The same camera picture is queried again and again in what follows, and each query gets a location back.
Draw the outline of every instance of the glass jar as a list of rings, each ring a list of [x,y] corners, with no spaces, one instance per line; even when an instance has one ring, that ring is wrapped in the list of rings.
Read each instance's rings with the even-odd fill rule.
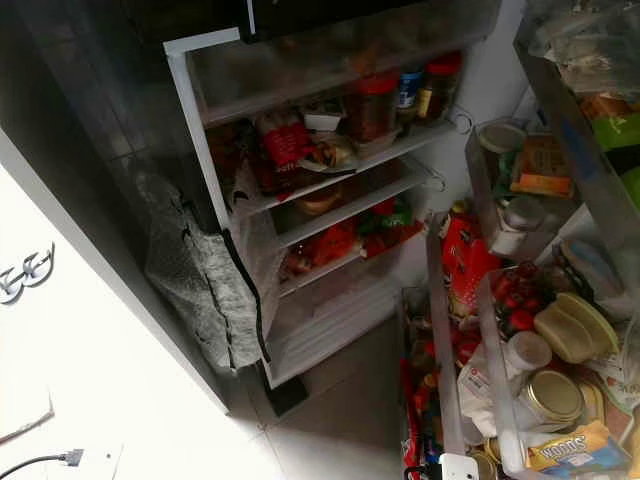
[[[395,108],[400,75],[396,71],[358,80],[346,98],[349,134],[360,143],[387,135],[395,128]]]
[[[449,109],[455,93],[462,54],[452,52],[424,67],[424,80],[418,89],[416,122],[429,123],[442,118]]]
[[[578,386],[554,370],[533,374],[514,402],[518,427],[538,432],[555,432],[572,425],[583,409]]]

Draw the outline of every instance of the white container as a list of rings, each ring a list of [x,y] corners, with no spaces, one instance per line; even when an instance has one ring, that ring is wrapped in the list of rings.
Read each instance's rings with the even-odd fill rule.
[[[507,380],[514,395],[520,391],[528,372],[542,368],[551,361],[549,344],[533,332],[519,332],[506,344],[502,344],[501,348],[506,360]],[[458,376],[460,411],[463,415],[476,419],[476,411],[491,405],[488,368],[484,346],[479,345]],[[476,426],[484,435],[491,431],[483,429],[478,423]]]

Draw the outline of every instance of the snack bag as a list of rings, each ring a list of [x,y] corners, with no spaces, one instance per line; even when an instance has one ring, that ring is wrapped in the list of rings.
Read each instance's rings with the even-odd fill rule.
[[[629,455],[595,421],[539,447],[529,448],[529,468],[563,478],[586,472],[625,470]]]

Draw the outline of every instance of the can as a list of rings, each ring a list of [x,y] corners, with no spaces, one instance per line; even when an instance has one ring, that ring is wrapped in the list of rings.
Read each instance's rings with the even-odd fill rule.
[[[484,439],[484,451],[495,463],[502,463],[498,437]]]
[[[398,86],[398,108],[409,108],[416,101],[418,87],[422,80],[422,72],[408,72],[400,75]]]
[[[565,374],[543,369],[534,373],[515,402],[522,430],[556,431],[571,426],[584,410],[582,392]]]
[[[479,480],[496,480],[498,478],[498,467],[486,452],[475,451],[469,456],[478,464]]]

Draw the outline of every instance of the electrical cord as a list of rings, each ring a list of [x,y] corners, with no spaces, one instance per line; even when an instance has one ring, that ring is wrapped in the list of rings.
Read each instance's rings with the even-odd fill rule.
[[[84,452],[84,450],[82,449],[75,449],[75,450],[71,450],[70,452],[67,453],[62,453],[60,455],[45,455],[43,457],[35,457],[29,460],[25,460],[22,463],[19,463],[18,465],[11,467],[9,470],[7,470],[6,472],[2,472],[0,473],[0,480],[2,480],[3,478],[8,477],[9,475],[11,475],[12,473],[14,473],[17,470],[20,470],[21,468],[26,467],[27,465],[32,465],[34,463],[38,463],[38,462],[50,462],[53,460],[57,460],[60,462],[66,462],[68,466],[70,467],[77,467],[80,464],[80,459],[82,458],[82,453]]]

